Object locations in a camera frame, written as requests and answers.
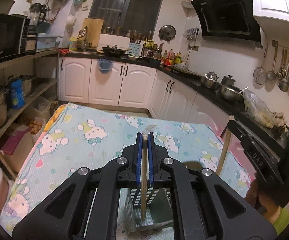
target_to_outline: person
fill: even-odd
[[[289,209],[281,208],[271,196],[259,190],[257,174],[255,176],[256,179],[251,182],[245,200],[255,207],[257,198],[259,199],[260,204],[266,208],[262,216],[274,226],[279,235],[289,224]]]

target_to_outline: hello kitty tablecloth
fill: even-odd
[[[0,224],[11,234],[22,218],[78,168],[94,170],[121,156],[123,148],[134,144],[137,132],[148,125],[156,125],[155,143],[166,147],[170,157],[181,162],[198,161],[216,171],[223,143],[206,125],[111,114],[69,103],[28,156],[3,208]],[[231,152],[220,177],[241,196],[246,195],[251,179]],[[122,189],[120,210],[126,196]],[[117,240],[173,239],[172,227],[128,236],[123,220],[119,212]]]

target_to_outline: green shirt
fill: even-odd
[[[287,227],[288,224],[289,224],[289,209],[282,208],[277,221],[274,223],[274,228],[276,229],[277,234],[280,235],[280,233]]]

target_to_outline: blue gripper pad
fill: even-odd
[[[151,136],[148,136],[148,162],[149,162],[150,186],[152,186],[154,184],[154,159],[153,159],[153,150],[151,146]]]
[[[139,142],[139,148],[138,148],[138,160],[137,160],[137,169],[136,169],[136,184],[137,187],[140,186],[140,177],[141,177],[141,157],[142,157],[142,134],[140,134],[140,142]]]

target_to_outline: window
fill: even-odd
[[[161,0],[94,0],[89,18],[103,19],[103,26],[140,33],[154,31]]]

